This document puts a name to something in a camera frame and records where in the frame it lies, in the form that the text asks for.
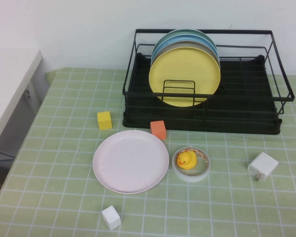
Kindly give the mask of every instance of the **orange cube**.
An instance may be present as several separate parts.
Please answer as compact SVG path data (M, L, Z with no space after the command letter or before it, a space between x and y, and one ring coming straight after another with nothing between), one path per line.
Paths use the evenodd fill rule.
M167 130L163 120L150 122L150 129L151 133L160 140L166 139Z

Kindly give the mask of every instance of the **white plate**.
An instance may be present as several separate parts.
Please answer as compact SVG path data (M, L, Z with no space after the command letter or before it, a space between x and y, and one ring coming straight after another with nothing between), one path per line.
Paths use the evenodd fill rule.
M155 186L169 166L168 151L157 137L139 130L118 132L97 148L93 171L108 189L134 194Z

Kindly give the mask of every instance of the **dish rack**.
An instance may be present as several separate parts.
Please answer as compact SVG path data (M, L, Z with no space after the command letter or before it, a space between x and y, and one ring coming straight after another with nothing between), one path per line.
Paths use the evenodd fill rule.
M191 94L153 93L148 80L152 50L170 31L135 32L122 90L125 127L150 128L151 121L164 120L170 130L280 133L279 115L284 113L285 103L295 96L272 31L200 30L213 39L220 55L221 82L216 92L195 94L195 88L191 88ZM163 102L164 97L206 100L191 107L175 107Z

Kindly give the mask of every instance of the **green grid mat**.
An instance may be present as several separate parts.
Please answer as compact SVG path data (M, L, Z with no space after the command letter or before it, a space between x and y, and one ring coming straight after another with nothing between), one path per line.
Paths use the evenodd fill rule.
M126 129L125 73L64 68L48 75L51 88L0 192L0 236L296 237L296 99L285 106L278 136L167 131L170 157L187 145L209 154L209 177L186 183L170 167L152 189L122 195L96 180L91 163L104 139ZM289 80L296 94L296 77ZM106 110L113 129L99 131L96 114ZM255 182L246 168L261 152L279 166ZM110 205L122 219L111 232L100 215Z

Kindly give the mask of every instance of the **yellow cube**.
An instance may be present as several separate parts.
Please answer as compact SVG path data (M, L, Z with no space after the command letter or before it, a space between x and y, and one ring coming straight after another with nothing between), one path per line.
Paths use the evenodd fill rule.
M98 123L100 130L111 129L112 120L109 111L99 112L98 113Z

